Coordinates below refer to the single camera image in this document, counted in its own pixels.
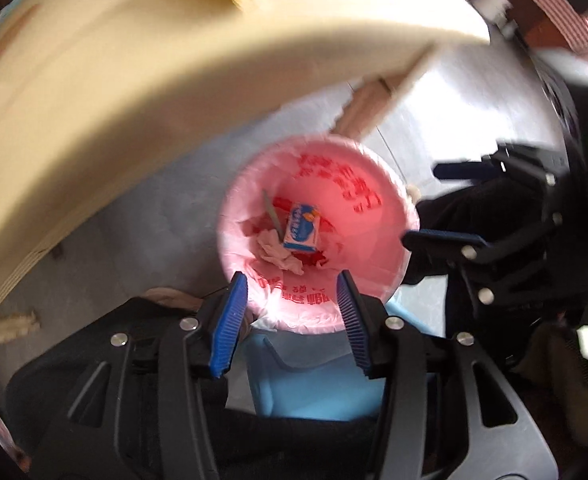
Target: trash can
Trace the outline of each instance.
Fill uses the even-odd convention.
[[[258,242],[274,228],[264,197],[285,227],[297,203],[320,215],[314,252],[293,253],[302,274],[264,259]],[[400,285],[409,253],[400,238],[419,227],[400,178],[355,140],[290,137],[268,146],[234,179],[221,208],[218,249],[228,279],[248,278],[248,307],[260,328],[304,334],[344,329],[336,277],[349,269],[359,290],[386,302]]]

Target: metal screw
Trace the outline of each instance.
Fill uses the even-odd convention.
[[[471,346],[474,344],[474,336],[469,332],[459,332],[456,334],[456,341],[462,346]]]
[[[478,299],[482,304],[490,305],[494,300],[493,292],[489,288],[482,288],[478,291]]]
[[[391,330],[400,330],[405,326],[405,322],[396,316],[390,316],[385,319],[385,325]]]
[[[112,337],[110,337],[110,343],[112,343],[112,346],[123,346],[127,343],[127,341],[128,335],[123,334],[122,332],[114,334]]]
[[[184,317],[181,319],[179,326],[185,332],[191,332],[192,330],[196,330],[199,327],[199,320],[195,317]]]
[[[471,245],[465,245],[462,247],[462,249],[460,250],[462,256],[466,257],[468,260],[475,260],[477,253],[476,253],[476,249],[474,249],[473,247],[471,247]]]

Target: small box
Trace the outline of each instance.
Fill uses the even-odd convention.
[[[320,222],[321,216],[314,206],[295,203],[289,212],[283,247],[292,251],[314,253]]]

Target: gray floor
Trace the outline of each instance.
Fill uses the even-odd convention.
[[[127,298],[151,286],[196,296],[225,285],[216,255],[219,204],[234,174],[263,146],[330,128],[349,99],[347,84],[291,103],[189,153],[100,211],[45,257],[0,307],[35,309],[42,329],[0,346],[3,389],[22,364]],[[366,141],[424,196],[447,190],[430,172],[437,158],[490,153],[496,139],[560,143],[560,129],[522,54],[500,37],[488,47],[443,55]],[[445,281],[402,287],[406,308],[442,329]],[[336,345],[344,344],[337,339]],[[232,401],[248,406],[243,363],[234,365]]]

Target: white tissue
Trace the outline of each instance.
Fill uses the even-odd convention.
[[[303,275],[303,263],[292,255],[292,251],[283,247],[276,229],[261,231],[256,241],[261,247],[259,256],[263,260],[276,265],[279,269],[290,270],[298,276]]]

